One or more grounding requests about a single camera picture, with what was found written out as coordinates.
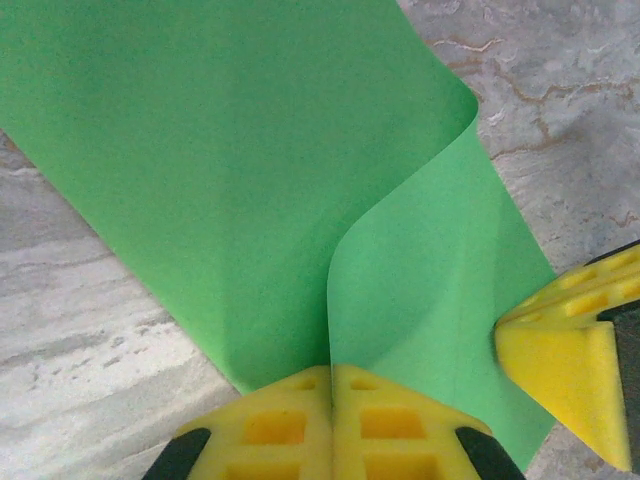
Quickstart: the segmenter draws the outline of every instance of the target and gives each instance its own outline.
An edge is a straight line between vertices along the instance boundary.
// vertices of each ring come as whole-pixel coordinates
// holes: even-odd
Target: green paper
[[[240,391],[329,362],[331,264],[332,359],[464,407],[528,463],[552,420],[490,328],[552,272],[474,96],[393,0],[2,13],[0,126]]]

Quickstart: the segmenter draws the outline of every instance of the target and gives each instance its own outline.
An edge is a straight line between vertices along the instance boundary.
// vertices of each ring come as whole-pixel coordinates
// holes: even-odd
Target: yellow plastic piece
[[[597,315],[640,299],[640,245],[567,272],[497,323],[507,375],[604,460],[631,470],[614,328]]]
[[[455,429],[473,417],[357,367],[334,367],[335,480],[475,480]]]
[[[211,437],[188,480],[331,478],[331,376],[313,367],[184,425]]]

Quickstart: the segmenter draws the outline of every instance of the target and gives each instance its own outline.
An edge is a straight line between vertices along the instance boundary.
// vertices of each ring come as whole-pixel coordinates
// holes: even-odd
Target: gray marble countertop
[[[640,236],[640,3],[401,0],[557,272]],[[0,478],[140,478],[237,396],[0,136]],[[527,472],[630,479],[558,425]]]

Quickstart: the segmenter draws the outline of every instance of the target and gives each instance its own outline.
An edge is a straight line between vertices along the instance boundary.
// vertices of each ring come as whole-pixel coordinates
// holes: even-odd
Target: marble surface
[[[399,1],[556,271],[640,236],[639,2]],[[139,478],[237,396],[4,135],[0,319],[0,479]],[[558,425],[527,478],[632,475]]]

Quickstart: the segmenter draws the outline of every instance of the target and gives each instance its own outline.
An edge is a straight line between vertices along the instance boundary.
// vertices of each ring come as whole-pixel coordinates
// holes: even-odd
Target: green foam sheet
[[[240,391],[331,355],[526,467],[552,419],[491,330],[553,274],[393,0],[2,12],[0,126]]]

